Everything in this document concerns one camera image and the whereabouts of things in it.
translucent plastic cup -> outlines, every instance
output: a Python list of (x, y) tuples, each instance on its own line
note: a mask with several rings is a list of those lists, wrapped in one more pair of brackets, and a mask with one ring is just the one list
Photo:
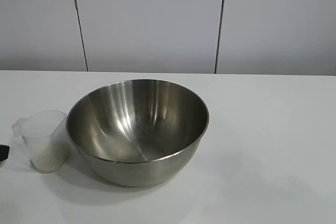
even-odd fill
[(65, 130), (67, 115), (60, 111), (44, 111), (13, 125), (28, 148), (30, 160), (40, 173), (60, 170), (66, 160), (70, 144)]

bowl rim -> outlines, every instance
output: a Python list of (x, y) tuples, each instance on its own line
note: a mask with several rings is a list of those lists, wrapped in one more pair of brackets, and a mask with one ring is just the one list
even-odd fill
[[(165, 82), (165, 83), (169, 83), (169, 84), (172, 84), (172, 85), (175, 85), (175, 86), (179, 86), (183, 89), (186, 89), (188, 90), (189, 92), (192, 92), (194, 95), (196, 95), (196, 97), (198, 97), (200, 99), (200, 101), (202, 102), (205, 110), (206, 110), (206, 114), (207, 114), (207, 120), (206, 120), (206, 125), (202, 131), (202, 133), (198, 136), (197, 139), (195, 139), (191, 144), (189, 144), (188, 146), (184, 147), (183, 149), (179, 150), (178, 152), (175, 152), (173, 154), (170, 154), (170, 155), (167, 155), (167, 156), (163, 156), (163, 157), (160, 157), (160, 158), (156, 158), (156, 159), (153, 159), (153, 160), (149, 160), (149, 161), (141, 161), (141, 162), (121, 162), (121, 161), (114, 161), (114, 160), (111, 160), (111, 159), (107, 159), (107, 158), (102, 158), (102, 157), (99, 157), (99, 156), (96, 156), (96, 155), (93, 155), (91, 153), (88, 153), (87, 151), (85, 151), (83, 148), (81, 148), (80, 146), (78, 146), (74, 140), (72, 140), (72, 137), (69, 133), (69, 115), (72, 113), (72, 111), (75, 109), (75, 107), (77, 106), (77, 104), (79, 104), (82, 100), (84, 100), (86, 97), (88, 97), (89, 95), (91, 95), (92, 93), (95, 93), (97, 92), (98, 90), (101, 90), (101, 89), (104, 89), (106, 87), (109, 87), (109, 86), (112, 86), (112, 85), (116, 85), (116, 84), (120, 84), (120, 83), (127, 83), (127, 82), (133, 82), (133, 81), (159, 81), (159, 82)], [(130, 79), (130, 80), (124, 80), (124, 81), (118, 81), (118, 82), (114, 82), (114, 83), (111, 83), (111, 84), (107, 84), (105, 86), (102, 86), (102, 87), (99, 87), (97, 89), (94, 89), (93, 91), (89, 92), (88, 94), (84, 95), (81, 99), (79, 99), (73, 106), (72, 108), (70, 109), (69, 113), (68, 113), (68, 116), (67, 116), (67, 120), (66, 120), (66, 131), (67, 131), (67, 134), (69, 136), (69, 139), (71, 141), (71, 143), (80, 151), (80, 152), (84, 152), (86, 155), (88, 156), (91, 156), (91, 157), (94, 157), (94, 158), (97, 158), (97, 159), (100, 159), (102, 161), (106, 161), (106, 162), (110, 162), (110, 163), (117, 163), (117, 164), (129, 164), (129, 165), (132, 165), (132, 164), (148, 164), (148, 163), (153, 163), (153, 162), (157, 162), (157, 161), (161, 161), (161, 160), (165, 160), (165, 159), (168, 159), (170, 157), (173, 157), (173, 156), (176, 156), (178, 155), (179, 153), (185, 151), (186, 149), (188, 148), (191, 148), (193, 145), (195, 145), (196, 143), (198, 143), (201, 138), (203, 137), (203, 135), (205, 134), (207, 128), (208, 128), (208, 125), (209, 125), (209, 109), (208, 107), (206, 106), (205, 102), (203, 101), (203, 99), (198, 95), (196, 94), (194, 91), (190, 90), (189, 88), (186, 88), (185, 86), (182, 86), (180, 84), (177, 84), (177, 83), (174, 83), (174, 82), (170, 82), (170, 81), (165, 81), (165, 80), (158, 80), (158, 79)]]

measuring cup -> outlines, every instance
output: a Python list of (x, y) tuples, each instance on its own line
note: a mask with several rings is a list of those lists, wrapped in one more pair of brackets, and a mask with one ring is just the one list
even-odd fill
[(65, 130), (67, 115), (60, 111), (43, 111), (12, 126), (14, 135), (21, 135), (35, 169), (40, 173), (60, 170), (70, 144)]

panel seam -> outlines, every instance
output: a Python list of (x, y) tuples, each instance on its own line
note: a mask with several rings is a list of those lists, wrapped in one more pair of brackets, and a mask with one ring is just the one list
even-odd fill
[(218, 39), (217, 39), (217, 50), (216, 50), (216, 62), (215, 62), (215, 71), (214, 73), (217, 73), (217, 67), (218, 67), (218, 55), (219, 55), (219, 44), (221, 42), (221, 32), (222, 32), (222, 23), (223, 23), (223, 11), (224, 11), (224, 1), (222, 0), (222, 5), (220, 8), (221, 11), (221, 18), (219, 20), (219, 28), (218, 28)]
[(78, 11), (77, 0), (74, 0), (74, 1), (75, 1), (76, 12), (77, 12), (77, 19), (78, 19), (78, 26), (79, 26), (79, 32), (80, 32), (80, 39), (82, 41), (82, 48), (83, 48), (83, 54), (84, 54), (84, 60), (85, 60), (85, 67), (86, 67), (86, 71), (89, 72), (88, 61), (87, 61), (87, 58), (86, 58), (86, 52), (85, 52), (85, 46), (84, 46), (84, 40), (83, 40), (82, 26), (80, 24), (80, 18), (79, 18), (79, 11)]

flour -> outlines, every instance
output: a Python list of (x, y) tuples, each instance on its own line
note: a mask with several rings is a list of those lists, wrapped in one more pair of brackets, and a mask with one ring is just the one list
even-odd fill
[(45, 145), (34, 151), (32, 163), (40, 173), (54, 173), (61, 169), (69, 154), (67, 143), (58, 143), (57, 146)]

